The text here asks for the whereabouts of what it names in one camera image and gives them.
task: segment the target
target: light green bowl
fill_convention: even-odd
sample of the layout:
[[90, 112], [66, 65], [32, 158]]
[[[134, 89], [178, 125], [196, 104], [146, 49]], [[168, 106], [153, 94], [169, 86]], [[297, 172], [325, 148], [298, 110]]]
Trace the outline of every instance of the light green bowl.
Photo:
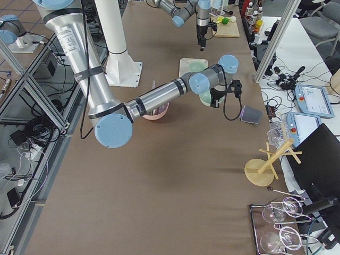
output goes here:
[[199, 62], [199, 61], [194, 61], [190, 63], [189, 65], [190, 72], [200, 72], [200, 71], [203, 71], [205, 68], [207, 68], [206, 65], [204, 65], [204, 63]]
[[[206, 92], [203, 92], [199, 95], [200, 97], [200, 100], [202, 102], [202, 104], [204, 104], [205, 106], [209, 106], [210, 107], [210, 104], [211, 104], [211, 94], [210, 94], [210, 91], [206, 91]], [[219, 103], [222, 103], [223, 102], [223, 99], [224, 97], [222, 97], [220, 100], [219, 100]]]

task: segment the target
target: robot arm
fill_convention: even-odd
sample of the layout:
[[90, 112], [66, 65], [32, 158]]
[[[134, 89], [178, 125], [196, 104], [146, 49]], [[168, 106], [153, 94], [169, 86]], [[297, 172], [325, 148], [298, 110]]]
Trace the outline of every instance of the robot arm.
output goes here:
[[16, 42], [19, 48], [32, 45], [32, 39], [19, 18], [13, 14], [0, 17], [0, 38], [5, 44]]
[[154, 0], [154, 3], [172, 17], [172, 21], [177, 27], [184, 25], [185, 21], [197, 13], [197, 43], [200, 45], [201, 51], [206, 46], [205, 35], [208, 28], [212, 27], [214, 31], [217, 31], [216, 23], [210, 21], [210, 0], [188, 0], [188, 4], [182, 9], [176, 7], [170, 0]]
[[227, 81], [230, 80], [239, 64], [235, 57], [225, 55], [221, 57], [219, 65], [213, 65], [202, 72], [187, 73], [128, 103], [123, 103], [117, 100], [110, 90], [91, 34], [83, 23], [80, 2], [46, 0], [42, 4], [40, 0], [33, 1], [37, 4], [46, 27], [56, 33], [76, 81], [84, 95], [88, 96], [88, 116], [94, 126], [97, 140], [108, 148], [117, 148], [129, 141], [132, 123], [136, 118], [190, 90], [200, 94], [217, 86], [216, 88], [220, 87], [221, 91], [225, 91], [228, 85], [228, 82], [225, 84], [225, 77]]

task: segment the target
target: light blue joint cap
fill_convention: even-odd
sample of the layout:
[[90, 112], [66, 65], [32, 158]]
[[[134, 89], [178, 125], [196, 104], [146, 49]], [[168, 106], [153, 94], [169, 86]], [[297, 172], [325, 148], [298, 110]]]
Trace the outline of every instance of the light blue joint cap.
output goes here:
[[218, 63], [223, 67], [224, 72], [229, 74], [235, 74], [239, 66], [239, 61], [233, 55], [222, 56]]
[[49, 10], [60, 10], [68, 7], [74, 0], [33, 0], [37, 5]]
[[196, 73], [189, 78], [189, 86], [198, 95], [210, 89], [210, 81], [204, 74]]
[[16, 34], [8, 30], [0, 31], [0, 38], [4, 44], [13, 44], [17, 40]]
[[107, 148], [121, 147], [132, 136], [132, 123], [125, 115], [108, 114], [96, 124], [95, 136], [98, 142]]
[[198, 6], [203, 10], [210, 9], [210, 0], [198, 0]]
[[176, 27], [181, 27], [184, 25], [184, 20], [180, 16], [174, 16], [172, 18], [172, 22], [175, 24]]
[[11, 20], [19, 20], [18, 16], [14, 15], [14, 14], [8, 14], [8, 15], [4, 15], [0, 18], [0, 20], [3, 21], [11, 21]]

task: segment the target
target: power strip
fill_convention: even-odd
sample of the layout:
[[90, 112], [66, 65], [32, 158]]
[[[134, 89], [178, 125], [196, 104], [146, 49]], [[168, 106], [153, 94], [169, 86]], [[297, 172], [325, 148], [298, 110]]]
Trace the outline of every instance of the power strip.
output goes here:
[[32, 144], [32, 148], [30, 149], [29, 152], [24, 152], [22, 156], [24, 156], [26, 159], [32, 161], [34, 158], [38, 155], [38, 153], [42, 150], [43, 148], [40, 147], [37, 144]]

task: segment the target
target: tablet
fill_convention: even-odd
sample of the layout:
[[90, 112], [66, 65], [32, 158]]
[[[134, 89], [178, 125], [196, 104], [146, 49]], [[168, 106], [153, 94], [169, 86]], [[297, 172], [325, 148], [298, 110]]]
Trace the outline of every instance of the tablet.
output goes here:
[[333, 118], [334, 112], [324, 87], [299, 84], [295, 87], [296, 101], [303, 113]]
[[291, 138], [294, 139], [294, 147], [303, 142], [322, 123], [318, 115], [294, 112], [288, 113], [286, 122]]

